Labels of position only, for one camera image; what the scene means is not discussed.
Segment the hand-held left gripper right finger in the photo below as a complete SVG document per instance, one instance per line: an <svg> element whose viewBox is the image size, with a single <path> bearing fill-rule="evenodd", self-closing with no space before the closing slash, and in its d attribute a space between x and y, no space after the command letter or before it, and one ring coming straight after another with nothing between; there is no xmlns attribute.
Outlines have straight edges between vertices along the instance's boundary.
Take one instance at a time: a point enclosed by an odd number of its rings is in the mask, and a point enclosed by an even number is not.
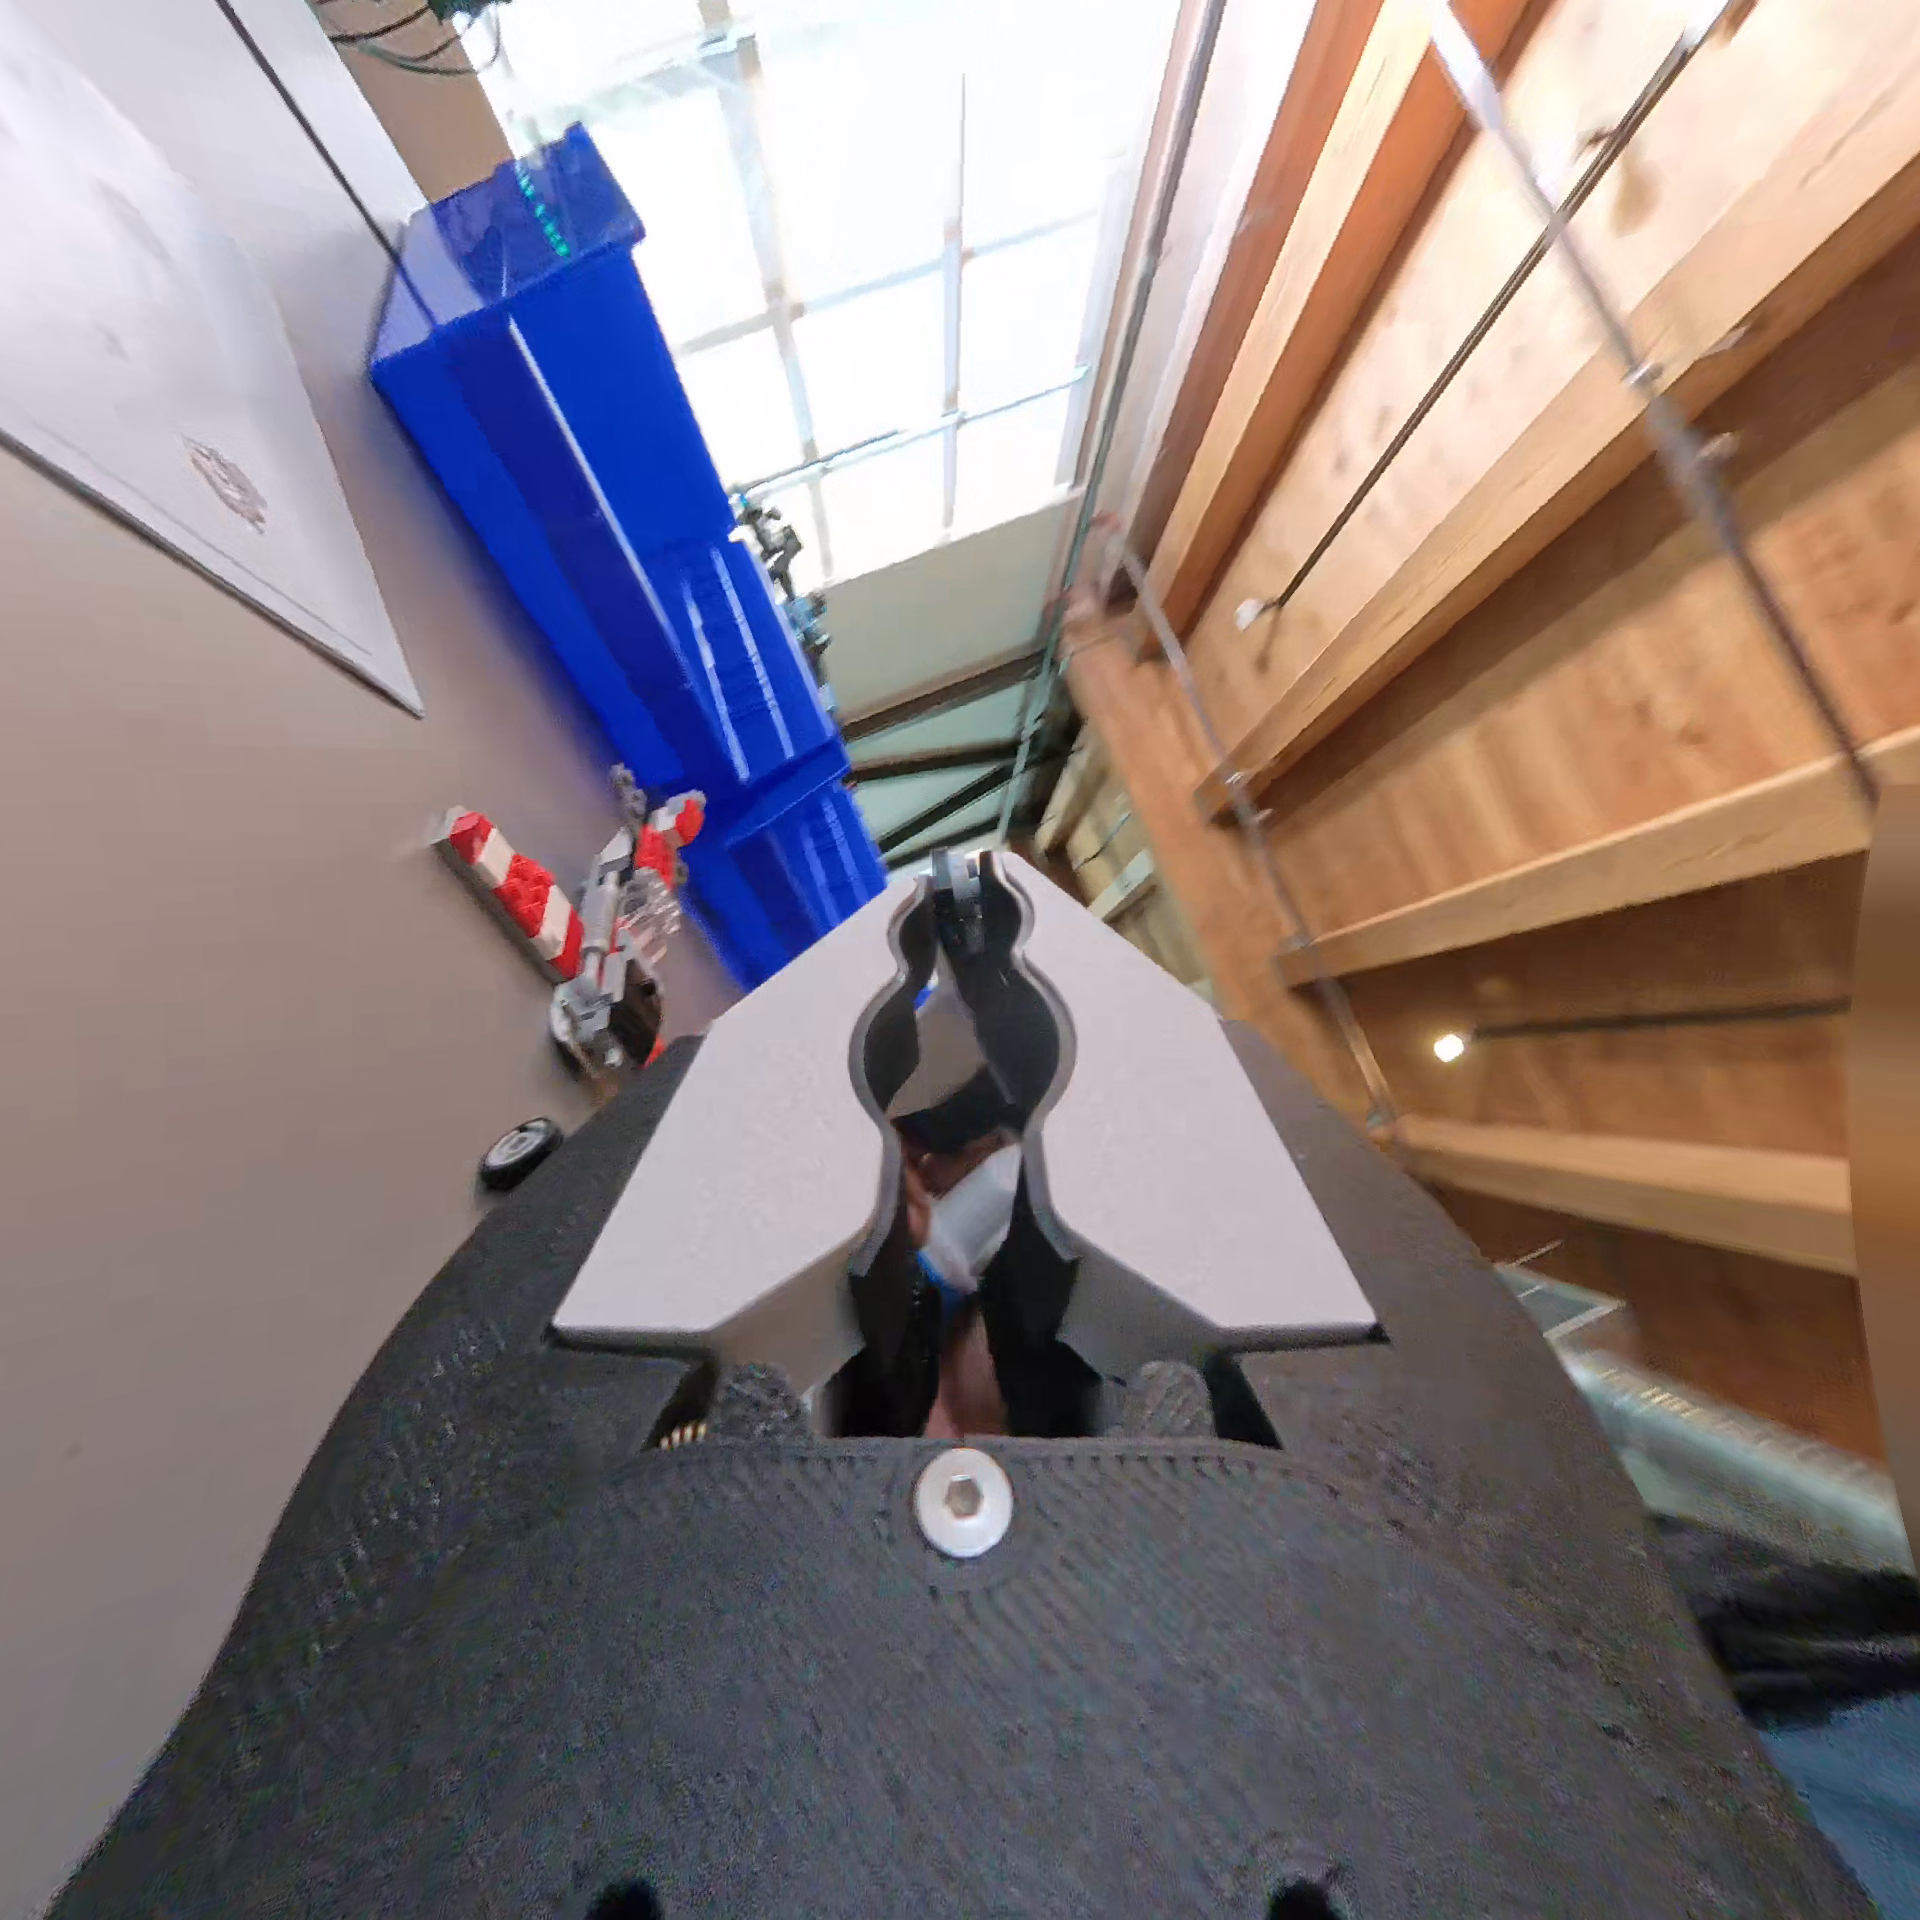
<svg viewBox="0 0 1920 1920"><path fill-rule="evenodd" d="M1378 1316L1211 1004L1021 855L1013 982L1054 1038L1022 1131L1044 1235L1072 1262L1060 1339L1097 1372L1353 1343Z"/></svg>

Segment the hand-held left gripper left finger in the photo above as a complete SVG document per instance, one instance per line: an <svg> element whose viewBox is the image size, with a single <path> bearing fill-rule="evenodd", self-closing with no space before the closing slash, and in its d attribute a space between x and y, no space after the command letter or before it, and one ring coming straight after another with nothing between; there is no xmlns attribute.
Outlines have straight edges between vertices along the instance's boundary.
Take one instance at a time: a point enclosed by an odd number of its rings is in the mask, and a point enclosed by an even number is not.
<svg viewBox="0 0 1920 1920"><path fill-rule="evenodd" d="M704 1356L824 1386L923 1345L887 1107L935 958L898 877L711 1022L553 1312L593 1350Z"/></svg>

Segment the red white toy brick airplane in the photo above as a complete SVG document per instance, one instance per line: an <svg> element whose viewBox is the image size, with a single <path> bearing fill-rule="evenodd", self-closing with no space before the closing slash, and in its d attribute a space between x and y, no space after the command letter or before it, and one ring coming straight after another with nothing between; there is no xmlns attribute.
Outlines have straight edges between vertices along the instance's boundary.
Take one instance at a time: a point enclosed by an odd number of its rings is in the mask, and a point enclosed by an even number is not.
<svg viewBox="0 0 1920 1920"><path fill-rule="evenodd" d="M490 814L451 808L432 847L535 963L551 988L547 1031L588 1077L643 1065L660 1047L659 964L681 928L685 845L708 823L698 788L649 796L617 764L620 825L575 890L525 852Z"/></svg>

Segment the grey desk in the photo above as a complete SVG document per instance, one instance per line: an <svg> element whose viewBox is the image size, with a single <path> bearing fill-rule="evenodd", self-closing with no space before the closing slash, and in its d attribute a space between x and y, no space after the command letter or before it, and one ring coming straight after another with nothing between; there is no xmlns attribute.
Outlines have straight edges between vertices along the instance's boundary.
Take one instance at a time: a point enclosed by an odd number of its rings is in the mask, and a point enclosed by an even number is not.
<svg viewBox="0 0 1920 1920"><path fill-rule="evenodd" d="M420 717L3 453L3 1915L157 1758L323 1427L575 1126L428 847L578 877L610 746L363 376L407 160L305 3L22 3L276 290Z"/></svg>

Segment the person's right hand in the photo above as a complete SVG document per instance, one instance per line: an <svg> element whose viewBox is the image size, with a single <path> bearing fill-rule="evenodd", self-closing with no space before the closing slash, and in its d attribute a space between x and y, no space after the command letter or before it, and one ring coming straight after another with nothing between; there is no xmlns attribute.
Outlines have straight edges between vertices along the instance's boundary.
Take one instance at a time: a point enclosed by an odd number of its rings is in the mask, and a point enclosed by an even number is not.
<svg viewBox="0 0 1920 1920"><path fill-rule="evenodd" d="M898 1200L907 1228L904 1175ZM1006 1401L997 1386L996 1362L986 1326L986 1309L982 1304L983 1281L986 1275L970 1298L941 1298L931 1287L941 1312L941 1331L934 1368L935 1383L922 1427L923 1439L970 1439L1009 1429Z"/></svg>

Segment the person's black jacket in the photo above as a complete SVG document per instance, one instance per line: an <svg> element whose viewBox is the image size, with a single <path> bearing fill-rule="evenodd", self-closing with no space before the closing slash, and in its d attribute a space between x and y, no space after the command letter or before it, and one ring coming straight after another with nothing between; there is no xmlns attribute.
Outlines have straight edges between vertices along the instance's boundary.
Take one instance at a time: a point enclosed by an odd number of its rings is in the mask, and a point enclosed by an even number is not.
<svg viewBox="0 0 1920 1920"><path fill-rule="evenodd" d="M1654 1517L1651 1534L1741 1714L1820 1723L1918 1693L1918 1586L1894 1568L1808 1562L1709 1525Z"/></svg>

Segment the person's legs in jeans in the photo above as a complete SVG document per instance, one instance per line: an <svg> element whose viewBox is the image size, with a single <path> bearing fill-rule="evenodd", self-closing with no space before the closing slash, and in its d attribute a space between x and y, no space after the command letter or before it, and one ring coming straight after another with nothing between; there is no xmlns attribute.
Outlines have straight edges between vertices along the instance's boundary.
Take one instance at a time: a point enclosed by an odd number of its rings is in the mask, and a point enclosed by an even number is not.
<svg viewBox="0 0 1920 1920"><path fill-rule="evenodd" d="M1883 1917L1918 1915L1918 1699L1883 1698L1763 1743Z"/></svg>

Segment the white instruction booklet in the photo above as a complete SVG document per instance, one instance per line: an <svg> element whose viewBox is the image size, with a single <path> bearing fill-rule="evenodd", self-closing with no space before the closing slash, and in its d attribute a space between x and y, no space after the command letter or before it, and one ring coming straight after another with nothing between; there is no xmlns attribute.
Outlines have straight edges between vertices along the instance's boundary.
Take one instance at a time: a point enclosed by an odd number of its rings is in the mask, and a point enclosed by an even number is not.
<svg viewBox="0 0 1920 1920"><path fill-rule="evenodd" d="M422 713L274 294L17 3L2 7L2 432Z"/></svg>

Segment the silver ventilation duct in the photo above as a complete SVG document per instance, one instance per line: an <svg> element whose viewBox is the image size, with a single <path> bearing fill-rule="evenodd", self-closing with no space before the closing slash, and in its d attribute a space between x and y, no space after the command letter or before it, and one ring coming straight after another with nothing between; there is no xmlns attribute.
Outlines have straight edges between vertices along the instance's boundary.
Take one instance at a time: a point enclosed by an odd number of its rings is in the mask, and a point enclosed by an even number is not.
<svg viewBox="0 0 1920 1920"><path fill-rule="evenodd" d="M1807 1563L1913 1571L1884 1466L1695 1395L1624 1356L1555 1352L1651 1512Z"/></svg>

